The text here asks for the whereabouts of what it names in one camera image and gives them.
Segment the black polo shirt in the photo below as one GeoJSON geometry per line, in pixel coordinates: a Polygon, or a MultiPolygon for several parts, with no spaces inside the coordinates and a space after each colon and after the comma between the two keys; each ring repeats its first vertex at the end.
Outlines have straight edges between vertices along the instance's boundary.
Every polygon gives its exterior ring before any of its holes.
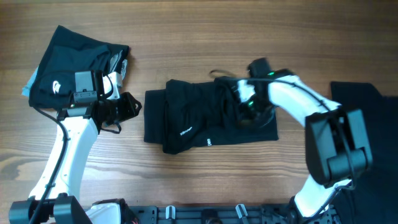
{"type": "MultiPolygon", "coordinates": [[[[268,84],[252,82],[268,100],[268,84]]],[[[189,83],[169,80],[162,90],[148,90],[144,103],[144,142],[162,145],[166,154],[192,147],[278,140],[274,118],[263,128],[238,126],[240,99],[234,80],[189,83]]]]}

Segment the folded black shirt with logo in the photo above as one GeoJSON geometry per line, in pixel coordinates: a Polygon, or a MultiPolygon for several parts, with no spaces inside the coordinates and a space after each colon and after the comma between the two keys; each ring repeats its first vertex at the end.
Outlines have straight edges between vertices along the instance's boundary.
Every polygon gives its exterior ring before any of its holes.
{"type": "Polygon", "coordinates": [[[29,90],[29,106],[60,110],[76,92],[75,72],[121,72],[129,46],[101,42],[58,26],[29,90]]]}

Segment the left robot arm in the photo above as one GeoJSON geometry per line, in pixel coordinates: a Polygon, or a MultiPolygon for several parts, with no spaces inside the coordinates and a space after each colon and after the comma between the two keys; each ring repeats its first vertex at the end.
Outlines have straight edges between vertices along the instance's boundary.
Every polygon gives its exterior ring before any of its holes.
{"type": "Polygon", "coordinates": [[[102,131],[137,116],[142,105],[120,93],[120,73],[76,72],[75,91],[53,119],[57,137],[45,169],[25,201],[13,202],[10,223],[139,223],[123,199],[100,200],[88,210],[79,193],[88,154],[102,131]]]}

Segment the folded grey garment underneath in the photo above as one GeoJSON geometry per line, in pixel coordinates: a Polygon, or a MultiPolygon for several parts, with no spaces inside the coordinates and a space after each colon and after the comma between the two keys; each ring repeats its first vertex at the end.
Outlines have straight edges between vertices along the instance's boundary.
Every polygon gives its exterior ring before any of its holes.
{"type": "Polygon", "coordinates": [[[35,79],[37,77],[37,72],[38,72],[38,67],[35,69],[34,73],[31,75],[27,84],[22,88],[22,93],[21,93],[22,96],[29,97],[30,89],[31,89],[32,85],[34,84],[35,79]]]}

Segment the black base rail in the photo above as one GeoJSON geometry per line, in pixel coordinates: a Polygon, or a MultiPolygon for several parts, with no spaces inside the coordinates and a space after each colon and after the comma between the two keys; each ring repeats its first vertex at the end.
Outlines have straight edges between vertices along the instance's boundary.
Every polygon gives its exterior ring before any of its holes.
{"type": "Polygon", "coordinates": [[[179,207],[169,205],[128,206],[122,200],[96,202],[86,212],[81,223],[141,223],[141,224],[206,224],[206,223],[293,223],[295,213],[289,213],[287,204],[272,203],[257,206],[179,207]]]}

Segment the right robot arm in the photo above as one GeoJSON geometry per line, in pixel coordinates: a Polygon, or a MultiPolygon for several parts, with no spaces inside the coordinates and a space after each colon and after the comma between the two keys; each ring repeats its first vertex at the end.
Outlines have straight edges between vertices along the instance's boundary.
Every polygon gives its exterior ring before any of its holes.
{"type": "Polygon", "coordinates": [[[348,109],[306,86],[288,69],[272,70],[266,58],[248,65],[249,78],[238,84],[240,101],[250,112],[255,82],[265,84],[268,102],[282,108],[305,129],[305,160],[309,176],[292,197],[289,223],[320,218],[342,190],[354,190],[358,177],[373,163],[360,109],[348,109]]]}

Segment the pile of black clothes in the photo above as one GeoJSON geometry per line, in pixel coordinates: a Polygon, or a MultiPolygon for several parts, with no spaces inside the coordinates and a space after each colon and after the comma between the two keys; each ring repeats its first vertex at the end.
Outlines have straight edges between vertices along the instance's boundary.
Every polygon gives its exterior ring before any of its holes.
{"type": "Polygon", "coordinates": [[[332,100],[363,112],[373,165],[333,205],[341,223],[397,223],[397,97],[370,83],[331,82],[332,100]]]}

